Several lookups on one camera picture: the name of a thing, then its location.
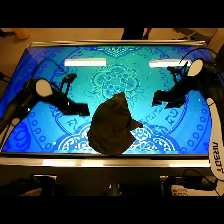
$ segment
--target metal frame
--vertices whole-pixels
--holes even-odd
[[[94,46],[94,45],[178,45],[178,46],[206,46],[205,41],[188,40],[82,40],[82,41],[53,41],[32,42],[26,48],[59,47],[59,46]],[[40,154],[40,153],[0,153],[0,164],[61,167],[210,167],[208,155],[121,155],[105,156],[100,154]]]

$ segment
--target table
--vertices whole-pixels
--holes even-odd
[[[52,105],[39,102],[11,133],[1,154],[102,156],[89,145],[87,132],[96,108],[113,94],[124,91],[132,117],[144,124],[133,131],[136,141],[122,156],[203,156],[208,158],[211,117],[198,91],[187,94],[181,108],[151,107],[156,90],[169,90],[173,77],[165,67],[152,68],[153,60],[181,59],[204,46],[203,41],[88,41],[33,43],[28,46],[13,74],[0,104],[6,105],[31,76],[60,85],[65,74],[76,73],[68,96],[88,103],[89,117],[63,116]],[[213,60],[206,50],[187,56]],[[36,71],[38,63],[49,58]],[[65,66],[65,59],[103,58],[106,66]]]

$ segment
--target robotic arm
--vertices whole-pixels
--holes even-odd
[[[50,84],[46,79],[29,79],[24,84],[23,89],[8,104],[2,118],[0,119],[0,134],[4,132],[1,148],[7,140],[5,137],[10,126],[11,133],[15,126],[30,113],[32,108],[39,101],[56,106],[64,115],[89,116],[90,113],[87,104],[75,103],[67,97],[70,84],[76,77],[76,74],[67,75],[62,80],[60,88],[58,88],[54,83]],[[68,83],[66,93],[62,92],[64,83]]]
[[[195,60],[184,74],[178,68],[168,67],[173,75],[179,73],[182,79],[168,92],[161,90],[155,92],[153,106],[165,101],[169,102],[166,108],[180,107],[185,102],[183,97],[190,90],[200,90],[208,103],[212,117],[209,162],[214,176],[218,179],[216,190],[219,190],[219,195],[224,195],[224,88],[220,67],[218,63],[204,59]],[[187,191],[188,195],[195,195],[196,191],[199,195],[209,195],[208,191],[203,190],[187,189]]]

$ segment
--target crumpled cloth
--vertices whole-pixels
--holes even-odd
[[[87,133],[89,145],[105,155],[120,155],[136,140],[131,130],[143,125],[132,119],[125,94],[115,94],[100,104]]]

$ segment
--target display screen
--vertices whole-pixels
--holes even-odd
[[[142,45],[27,48],[2,97],[0,116],[29,78],[45,78],[60,86],[70,73],[76,73],[77,78],[68,97],[77,103],[87,103],[90,116],[66,116],[57,107],[38,102],[13,130],[2,152],[97,154],[87,138],[93,114],[114,94],[125,92],[132,118],[143,123],[143,128],[132,131],[136,140],[123,154],[208,154],[211,117],[199,91],[190,91],[180,108],[165,109],[165,102],[152,107],[155,91],[170,90],[174,78],[167,67],[150,66],[150,62],[180,60],[194,48]],[[197,58],[213,60],[203,49],[185,59]],[[73,60],[65,64],[66,59],[93,59],[98,64],[80,66],[77,60],[76,64],[70,63]]]

